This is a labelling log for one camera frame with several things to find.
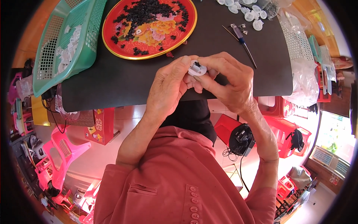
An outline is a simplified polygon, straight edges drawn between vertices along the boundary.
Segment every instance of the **table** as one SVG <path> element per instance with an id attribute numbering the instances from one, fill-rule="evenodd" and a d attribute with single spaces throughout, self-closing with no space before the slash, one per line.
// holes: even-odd
<path id="1" fill-rule="evenodd" d="M 102 24 L 117 2 L 107 1 Z M 240 62 L 253 67 L 244 47 L 221 26 L 246 23 L 248 35 L 245 35 L 245 40 L 258 68 L 254 69 L 254 96 L 281 96 L 292 93 L 290 57 L 277 17 L 273 21 L 263 20 L 263 29 L 255 31 L 252 22 L 245 21 L 240 11 L 233 14 L 226 6 L 212 0 L 193 2 L 198 11 L 198 22 L 188 38 L 188 44 L 172 51 L 174 59 L 183 55 L 209 56 L 226 51 Z M 102 38 L 99 38 L 97 58 L 92 67 L 63 81 L 63 107 L 67 112 L 73 112 L 146 104 L 156 71 L 172 60 L 173 58 L 165 55 L 141 61 L 118 58 L 105 48 Z M 227 79 L 221 74 L 216 81 L 222 85 L 227 84 Z M 183 95 L 182 100 L 213 98 L 215 96 L 210 92 L 197 94 L 194 89 L 190 89 Z"/>

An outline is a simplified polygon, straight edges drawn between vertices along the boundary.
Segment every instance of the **fingernail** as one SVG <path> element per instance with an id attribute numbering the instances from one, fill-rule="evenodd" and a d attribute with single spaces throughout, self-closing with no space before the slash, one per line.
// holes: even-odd
<path id="1" fill-rule="evenodd" d="M 181 61 L 184 64 L 189 64 L 191 60 L 190 60 L 189 56 L 185 55 L 185 56 L 182 57 Z"/>
<path id="2" fill-rule="evenodd" d="M 197 80 L 198 82 L 201 82 L 201 78 L 199 78 L 198 76 L 193 76 L 195 80 Z"/>

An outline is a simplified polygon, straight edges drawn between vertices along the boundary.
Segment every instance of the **air conditioner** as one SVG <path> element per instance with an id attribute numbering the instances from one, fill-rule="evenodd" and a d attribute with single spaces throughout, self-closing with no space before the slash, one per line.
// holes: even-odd
<path id="1" fill-rule="evenodd" d="M 327 167 L 330 171 L 338 174 L 342 178 L 345 178 L 350 167 L 347 162 L 319 146 L 315 146 L 310 158 Z"/>

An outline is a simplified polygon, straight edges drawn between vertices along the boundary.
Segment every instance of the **green plastic basket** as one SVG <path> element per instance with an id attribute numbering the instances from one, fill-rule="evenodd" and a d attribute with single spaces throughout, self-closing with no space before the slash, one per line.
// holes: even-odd
<path id="1" fill-rule="evenodd" d="M 97 42 L 107 0 L 61 0 L 52 11 L 36 53 L 33 91 L 39 97 L 63 80 L 91 67 L 97 55 Z M 71 27 L 64 33 L 66 26 Z M 77 50 L 68 67 L 56 75 L 61 62 L 55 52 L 67 48 L 75 27 L 82 25 Z"/>

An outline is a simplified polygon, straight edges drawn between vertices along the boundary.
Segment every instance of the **round tray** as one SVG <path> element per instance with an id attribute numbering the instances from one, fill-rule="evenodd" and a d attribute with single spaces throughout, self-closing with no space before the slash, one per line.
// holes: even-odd
<path id="1" fill-rule="evenodd" d="M 184 32 L 179 29 L 179 27 L 182 27 L 180 22 L 183 21 L 183 11 L 180 9 L 178 1 L 158 0 L 158 2 L 160 4 L 168 4 L 170 7 L 173 7 L 173 11 L 177 15 L 174 17 L 172 15 L 168 18 L 157 14 L 157 16 L 154 19 L 151 19 L 150 22 L 136 27 L 133 31 L 134 39 L 129 40 L 126 40 L 125 37 L 128 35 L 128 31 L 131 28 L 131 22 L 126 21 L 125 18 L 121 20 L 120 23 L 114 21 L 117 20 L 121 14 L 128 14 L 124 11 L 124 7 L 126 5 L 128 9 L 131 9 L 136 5 L 136 3 L 133 0 L 121 0 L 118 2 L 110 10 L 103 23 L 102 39 L 106 48 L 112 54 L 120 58 L 142 60 L 165 54 L 186 41 L 186 39 L 193 32 L 198 18 L 197 10 L 193 2 L 191 0 L 179 1 L 188 12 L 188 22 L 184 27 Z M 118 39 L 117 43 L 114 42 L 113 36 Z M 138 49 L 145 53 L 134 55 L 134 49 Z"/>

